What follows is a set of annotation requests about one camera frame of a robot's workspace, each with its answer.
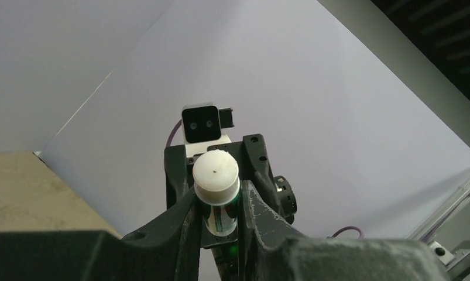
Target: cylindrical bottle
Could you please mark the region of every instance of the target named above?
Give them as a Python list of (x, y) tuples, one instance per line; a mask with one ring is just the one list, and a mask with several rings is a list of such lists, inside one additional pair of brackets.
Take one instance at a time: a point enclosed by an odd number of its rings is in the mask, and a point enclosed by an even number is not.
[(236, 228), (240, 191), (236, 160), (223, 150), (208, 151), (193, 165), (193, 178), (209, 232), (220, 237), (231, 234)]

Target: depth camera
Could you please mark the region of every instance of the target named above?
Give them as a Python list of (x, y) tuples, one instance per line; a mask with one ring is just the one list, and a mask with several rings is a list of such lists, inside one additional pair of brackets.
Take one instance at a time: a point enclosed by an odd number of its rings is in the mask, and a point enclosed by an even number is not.
[(184, 107), (181, 119), (189, 143), (215, 141), (221, 137), (219, 110), (212, 103)]

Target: white wall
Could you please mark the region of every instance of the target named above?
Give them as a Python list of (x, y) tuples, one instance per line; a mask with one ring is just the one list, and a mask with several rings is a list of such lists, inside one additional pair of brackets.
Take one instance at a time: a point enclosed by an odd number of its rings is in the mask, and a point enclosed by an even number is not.
[(470, 147), (470, 101), (370, 0), (318, 0)]
[(174, 1), (41, 157), (127, 233), (165, 210), (164, 143), (204, 101), (234, 107), (233, 140), (265, 135), (311, 236), (406, 237), (470, 175), (470, 149), (304, 0)]
[(0, 0), (0, 152), (42, 150), (172, 0)]

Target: white cap top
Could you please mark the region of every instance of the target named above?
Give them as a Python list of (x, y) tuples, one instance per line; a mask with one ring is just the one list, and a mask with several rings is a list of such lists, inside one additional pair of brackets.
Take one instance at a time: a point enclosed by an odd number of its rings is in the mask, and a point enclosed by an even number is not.
[(209, 205), (228, 204), (240, 189), (238, 164), (223, 150), (202, 154), (193, 164), (193, 179), (197, 197)]

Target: purple cable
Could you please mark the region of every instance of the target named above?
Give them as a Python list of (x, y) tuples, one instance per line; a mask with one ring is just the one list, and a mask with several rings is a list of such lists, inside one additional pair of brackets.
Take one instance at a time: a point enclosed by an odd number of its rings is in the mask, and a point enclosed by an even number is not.
[(343, 227), (341, 228), (340, 230), (338, 230), (337, 232), (335, 232), (335, 234), (333, 234), (330, 238), (336, 238), (337, 236), (339, 236), (340, 234), (342, 234), (342, 232), (345, 232), (347, 230), (355, 230), (359, 233), (359, 238), (358, 239), (362, 239), (364, 238), (364, 233), (362, 232), (362, 230), (358, 227), (353, 227), (353, 226), (349, 226), (349, 227)]
[(431, 230), (430, 232), (428, 232), (424, 237), (421, 238), (421, 242), (424, 242), (424, 243), (427, 243), (429, 242), (429, 240), (431, 239), (431, 237), (433, 237), (433, 235), (435, 235), (436, 231), (440, 228), (440, 226), (446, 222), (448, 220), (448, 218), (450, 216), (452, 216), (452, 214), (454, 213), (454, 211), (462, 204), (462, 202), (466, 201), (467, 198), (470, 197), (470, 193), (466, 195), (466, 197), (464, 197), (464, 199), (462, 199), (459, 203), (457, 203), (457, 205), (455, 205), (455, 207), (450, 211), (448, 212), (447, 215), (445, 215), (445, 217), (443, 217)]
[(174, 138), (174, 135), (176, 134), (176, 132), (178, 131), (178, 129), (181, 127), (181, 120), (178, 121), (178, 123), (176, 123), (176, 125), (174, 126), (174, 128), (171, 130), (171, 132), (169, 133), (169, 137), (167, 138), (167, 142), (166, 142), (166, 147), (168, 148), (169, 146), (171, 146), (171, 143), (173, 142), (173, 138)]

